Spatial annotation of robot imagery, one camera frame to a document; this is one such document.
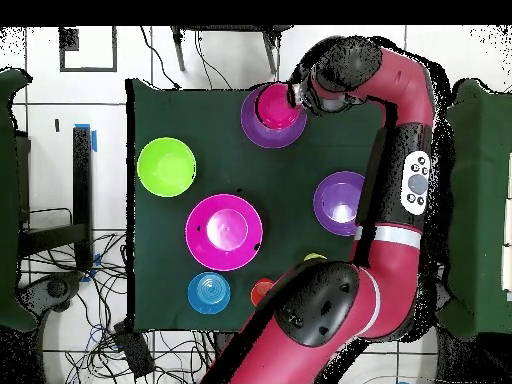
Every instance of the purple plate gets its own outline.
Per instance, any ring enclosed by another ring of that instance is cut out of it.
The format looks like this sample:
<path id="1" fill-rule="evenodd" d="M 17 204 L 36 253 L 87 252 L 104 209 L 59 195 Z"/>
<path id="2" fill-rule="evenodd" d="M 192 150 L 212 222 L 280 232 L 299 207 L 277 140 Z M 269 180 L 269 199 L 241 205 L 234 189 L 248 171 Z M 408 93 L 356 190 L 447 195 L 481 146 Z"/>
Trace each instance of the purple plate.
<path id="1" fill-rule="evenodd" d="M 313 209 L 322 226 L 339 236 L 356 233 L 356 215 L 364 177 L 355 172 L 336 172 L 325 178 L 313 197 Z"/>
<path id="2" fill-rule="evenodd" d="M 256 111 L 254 110 L 256 98 L 266 86 L 267 85 L 258 87 L 256 90 L 251 91 L 245 98 L 240 113 L 242 128 L 249 140 L 260 147 L 278 149 L 289 146 L 297 140 L 304 131 L 307 114 L 304 110 L 301 111 L 297 120 L 289 128 L 282 130 L 271 130 L 267 128 L 258 119 Z"/>

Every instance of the dark green table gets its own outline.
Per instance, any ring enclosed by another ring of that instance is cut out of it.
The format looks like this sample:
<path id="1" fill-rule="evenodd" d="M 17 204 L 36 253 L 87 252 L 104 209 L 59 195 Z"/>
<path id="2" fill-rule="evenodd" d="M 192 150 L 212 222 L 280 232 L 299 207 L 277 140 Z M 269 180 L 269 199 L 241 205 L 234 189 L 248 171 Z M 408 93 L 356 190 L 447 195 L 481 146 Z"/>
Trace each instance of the dark green table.
<path id="1" fill-rule="evenodd" d="M 153 90 L 132 80 L 135 158 L 158 137 L 185 142 L 197 160 L 192 186 L 175 198 L 159 198 L 135 181 L 135 328 L 138 330 L 237 331 L 254 307 L 250 290 L 261 277 L 279 278 L 316 252 L 347 260 L 351 237 L 333 235 L 313 213 L 313 194 L 337 171 L 361 174 L 381 114 L 372 104 L 343 114 L 309 117 L 299 140 L 284 149 L 263 149 L 247 139 L 240 108 L 249 91 Z M 222 273 L 231 301 L 217 315 L 201 315 L 187 300 L 187 287 L 207 271 L 191 256 L 184 239 L 190 211 L 205 197 L 243 197 L 263 221 L 263 243 L 245 267 Z"/>

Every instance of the metal stand leg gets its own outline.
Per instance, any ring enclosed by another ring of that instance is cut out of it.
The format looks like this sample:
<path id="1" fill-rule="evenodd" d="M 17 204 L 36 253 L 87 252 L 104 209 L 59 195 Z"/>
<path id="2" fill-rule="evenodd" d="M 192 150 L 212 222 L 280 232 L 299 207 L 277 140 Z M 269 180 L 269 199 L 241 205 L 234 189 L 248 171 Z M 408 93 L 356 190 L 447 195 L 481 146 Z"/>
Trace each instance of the metal stand leg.
<path id="1" fill-rule="evenodd" d="M 281 34 L 277 36 L 277 73 L 276 79 L 279 81 L 279 67 L 281 66 Z"/>
<path id="2" fill-rule="evenodd" d="M 265 50 L 267 51 L 268 64 L 270 65 L 270 72 L 272 75 L 275 75 L 276 65 L 274 63 L 274 55 L 272 54 L 272 47 L 270 44 L 270 39 L 268 38 L 268 34 L 266 32 L 263 33 L 263 42 L 265 43 Z"/>
<path id="3" fill-rule="evenodd" d="M 172 30 L 172 38 L 174 39 L 174 47 L 176 47 L 176 56 L 178 56 L 178 64 L 180 66 L 180 71 L 185 70 L 185 62 L 183 61 L 183 50 L 181 49 L 181 40 L 183 36 L 181 35 L 180 29 L 177 26 L 171 26 Z"/>

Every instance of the plastic bowl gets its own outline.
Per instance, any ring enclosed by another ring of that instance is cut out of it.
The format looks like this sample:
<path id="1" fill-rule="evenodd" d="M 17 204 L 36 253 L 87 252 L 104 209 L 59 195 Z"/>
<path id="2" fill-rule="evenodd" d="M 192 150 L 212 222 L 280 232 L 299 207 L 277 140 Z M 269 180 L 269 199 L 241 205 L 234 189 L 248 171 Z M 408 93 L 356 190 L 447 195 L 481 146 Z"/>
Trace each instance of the plastic bowl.
<path id="1" fill-rule="evenodd" d="M 187 190 L 196 176 L 196 160 L 190 148 L 175 138 L 157 138 L 139 155 L 137 175 L 150 193 L 174 197 Z"/>

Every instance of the red robot arm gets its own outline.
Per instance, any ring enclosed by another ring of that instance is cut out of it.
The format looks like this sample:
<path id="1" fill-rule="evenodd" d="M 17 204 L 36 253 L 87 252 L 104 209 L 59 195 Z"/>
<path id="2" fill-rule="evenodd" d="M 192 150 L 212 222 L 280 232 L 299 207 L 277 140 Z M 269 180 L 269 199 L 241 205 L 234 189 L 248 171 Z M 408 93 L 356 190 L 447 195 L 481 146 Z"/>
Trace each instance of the red robot arm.
<path id="1" fill-rule="evenodd" d="M 350 262 L 313 259 L 283 275 L 201 384 L 313 384 L 352 338 L 388 336 L 412 311 L 431 170 L 428 73 L 366 38 L 333 37 L 288 97 L 317 115 L 365 100 L 385 111 Z"/>

